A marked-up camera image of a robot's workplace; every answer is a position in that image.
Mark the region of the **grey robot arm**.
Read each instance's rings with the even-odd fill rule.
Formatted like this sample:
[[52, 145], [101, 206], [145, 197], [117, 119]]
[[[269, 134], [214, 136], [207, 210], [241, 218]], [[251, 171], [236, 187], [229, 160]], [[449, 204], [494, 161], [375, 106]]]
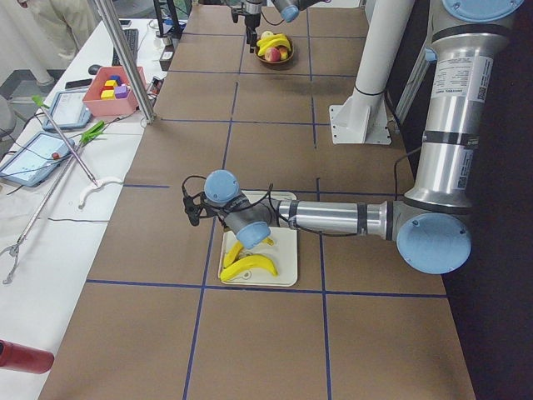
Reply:
[[[280, 13], [281, 21], [290, 23], [296, 19], [300, 12], [312, 5], [321, 3], [321, 0], [280, 0], [272, 1], [272, 3]], [[262, 21], [262, 6], [263, 1], [240, 1], [238, 6], [228, 5], [234, 23], [238, 22], [240, 16], [244, 18], [246, 39], [251, 53], [254, 53], [258, 48], [257, 28]]]
[[433, 1], [427, 36], [411, 77], [436, 66], [421, 154], [412, 189], [402, 200], [368, 203], [276, 200], [250, 202], [227, 170], [212, 172], [200, 196], [200, 216], [218, 218], [246, 248], [272, 227], [317, 235], [374, 235], [396, 243], [403, 259], [429, 274], [449, 273], [471, 254], [466, 196], [478, 129], [496, 54], [509, 41], [517, 1]]

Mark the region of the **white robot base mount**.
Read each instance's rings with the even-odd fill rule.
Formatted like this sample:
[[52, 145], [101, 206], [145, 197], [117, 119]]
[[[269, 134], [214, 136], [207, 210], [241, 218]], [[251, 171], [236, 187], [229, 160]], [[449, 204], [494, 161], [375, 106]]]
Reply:
[[352, 95], [329, 107], [335, 144], [388, 145], [386, 84], [411, 15], [412, 1], [369, 1], [369, 29]]

